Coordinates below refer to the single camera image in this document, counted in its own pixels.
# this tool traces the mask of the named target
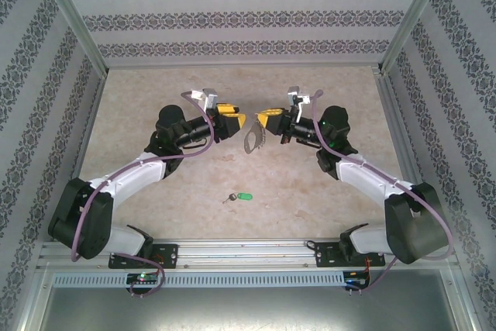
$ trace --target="cable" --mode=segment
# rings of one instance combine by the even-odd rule
[[[128,171],[128,170],[130,170],[130,169],[132,169],[134,167],[138,167],[140,165],[147,164],[147,163],[150,163],[150,162],[155,162],[157,160],[172,160],[172,159],[182,159],[182,158],[195,157],[197,155],[200,155],[200,154],[204,153],[205,151],[207,151],[212,146],[212,144],[214,142],[214,126],[212,125],[212,121],[207,116],[207,114],[203,111],[203,109],[200,107],[200,105],[197,104],[195,102],[195,100],[193,100],[193,98],[189,97],[190,95],[191,95],[191,92],[183,92],[183,93],[181,93],[181,97],[184,98],[185,100],[187,100],[188,102],[190,102],[195,108],[197,108],[200,111],[201,116],[203,117],[203,119],[207,122],[208,128],[210,129],[210,140],[209,140],[209,142],[206,144],[206,146],[203,149],[201,149],[201,150],[199,150],[199,151],[197,151],[195,153],[170,155],[170,156],[165,156],[165,157],[153,157],[153,158],[148,158],[148,159],[145,159],[145,160],[139,160],[139,161],[137,161],[135,163],[128,164],[127,166],[121,168],[120,170],[118,170],[114,174],[112,174],[107,180],[103,181],[91,193],[91,195],[89,196],[88,200],[84,204],[83,212],[81,213],[81,216],[79,217],[79,222],[77,223],[76,233],[74,234],[74,239],[72,241],[72,247],[71,247],[71,260],[73,262],[78,261],[80,259],[80,257],[81,257],[80,255],[78,255],[79,239],[80,239],[80,236],[81,236],[81,230],[82,230],[82,227],[83,227],[83,224],[84,224],[84,219],[86,219],[86,215],[88,214],[88,212],[89,212],[89,210],[91,208],[91,204],[93,202],[93,199],[95,199],[96,195],[105,186],[107,186],[108,184],[110,184],[110,182],[112,182],[113,179],[115,179],[120,174],[123,174],[124,172],[126,172],[126,171]],[[162,273],[162,278],[163,278],[163,280],[165,280],[164,269],[158,263],[156,263],[154,261],[151,261],[151,260],[143,259],[142,257],[130,256],[127,253],[115,253],[115,254],[116,255],[119,255],[119,256],[122,256],[122,257],[130,258],[130,259],[133,259],[133,260],[142,261],[144,263],[152,264],[155,267],[157,267],[157,265],[158,265],[159,270]],[[150,290],[149,292],[147,292],[147,294],[150,294],[151,295],[155,291],[158,291],[158,288],[160,288],[160,286],[163,284],[163,280],[160,281],[160,285],[158,285],[158,286],[155,287],[155,288],[157,288],[157,290],[155,290],[155,288],[153,288],[152,290]],[[131,286],[131,290],[130,291],[131,291],[131,295],[134,296],[135,294],[133,292],[133,286]]]
[[[451,256],[451,254],[454,251],[453,234],[450,232],[450,228],[448,227],[446,222],[443,220],[441,215],[435,209],[433,209],[429,205],[429,203],[427,203],[426,201],[424,201],[423,199],[418,197],[415,193],[413,193],[412,191],[407,189],[405,186],[397,183],[397,180],[389,177],[387,174],[385,174],[380,169],[372,166],[371,164],[366,163],[365,161],[360,162],[359,160],[357,160],[355,158],[348,157],[344,154],[341,154],[340,152],[337,152],[337,151],[331,149],[327,145],[327,143],[324,140],[324,137],[322,136],[322,133],[320,132],[319,120],[317,119],[317,99],[319,97],[321,97],[323,94],[324,94],[324,92],[322,91],[322,89],[319,89],[311,97],[311,100],[312,100],[312,121],[313,121],[313,125],[315,127],[315,133],[317,134],[317,137],[319,138],[319,141],[320,141],[322,147],[326,151],[328,151],[329,153],[331,153],[332,155],[334,155],[336,157],[339,157],[339,158],[344,159],[348,162],[354,163],[360,167],[367,168],[368,170],[374,172],[377,176],[379,176],[380,178],[382,178],[386,182],[390,183],[391,185],[395,186],[396,188],[398,188],[401,191],[403,191],[404,193],[406,193],[408,196],[412,197],[416,202],[420,203],[422,205],[422,207],[424,207],[427,211],[429,211],[432,214],[432,216],[434,216],[434,218],[438,221],[438,223],[443,228],[444,233],[446,234],[446,238],[448,239],[448,250],[445,253],[443,253],[442,255],[436,256],[436,257],[423,257],[423,259],[425,259],[425,260],[444,260],[447,257]],[[389,265],[386,267],[386,269],[381,273],[379,278],[377,278],[371,285],[369,285],[367,287],[367,290],[374,287],[379,281],[381,281],[384,278],[386,273],[391,269],[391,267],[394,265],[394,263],[396,263],[397,259],[398,259],[397,257],[394,257],[394,259],[389,263]]]

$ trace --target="beige speckled floor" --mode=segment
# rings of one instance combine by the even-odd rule
[[[148,144],[158,112],[180,105],[198,113],[183,91],[214,88],[219,101],[247,114],[287,107],[288,87],[305,93],[322,88],[319,111],[340,105],[350,116],[350,142],[369,161],[400,175],[372,71],[369,67],[226,67],[110,71],[81,176],[91,179],[133,160]],[[310,105],[304,116],[310,116]],[[347,184],[320,171],[315,150],[292,141],[280,145],[267,133],[261,150],[247,155],[244,136],[214,144],[184,160],[168,179],[128,199],[114,215],[155,238],[336,237],[362,222],[383,220],[383,209]],[[230,193],[253,194],[250,202],[223,205]]]

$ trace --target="wallpaper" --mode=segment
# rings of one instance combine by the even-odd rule
[[[0,330],[7,330],[103,80],[54,0],[0,0],[0,45]]]
[[[412,0],[74,0],[110,67],[378,63]]]
[[[436,186],[483,329],[496,329],[495,0],[429,0],[390,80]]]

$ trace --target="robotic arm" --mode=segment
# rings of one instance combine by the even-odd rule
[[[420,203],[395,185],[400,184],[431,205],[443,217],[441,204],[434,188],[421,183],[413,185],[395,179],[387,183],[370,169],[332,155],[322,148],[312,119],[301,117],[301,106],[310,98],[301,95],[299,87],[288,91],[290,109],[268,109],[258,113],[260,124],[286,144],[294,137],[297,143],[319,149],[316,153],[322,171],[336,180],[351,184],[384,207],[384,224],[362,224],[341,233],[339,248],[347,261],[365,253],[391,253],[401,262],[411,264],[448,244],[439,223]],[[365,160],[347,139],[350,132],[348,114],[344,108],[329,106],[319,120],[319,129],[329,147],[343,155]]]
[[[245,115],[239,114],[239,109],[234,105],[218,103],[213,89],[193,91],[191,97],[204,103],[203,110],[212,121],[216,143],[230,138],[243,127]],[[75,178],[67,183],[48,229],[54,239],[68,247],[72,246],[82,206],[96,188],[106,183],[93,199],[86,215],[77,253],[85,259],[91,259],[101,252],[125,253],[142,258],[150,256],[153,238],[133,226],[113,226],[112,213],[131,195],[170,176],[182,162],[182,159],[147,160],[175,156],[183,154],[183,149],[202,147],[210,136],[208,123],[202,116],[186,121],[182,109],[176,105],[168,105],[160,110],[155,127],[150,144],[130,163],[140,162],[139,166],[129,167],[111,181],[108,174],[90,181]]]

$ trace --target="green key tag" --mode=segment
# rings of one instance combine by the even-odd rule
[[[243,201],[251,201],[253,196],[248,193],[238,193],[238,199],[242,199]]]

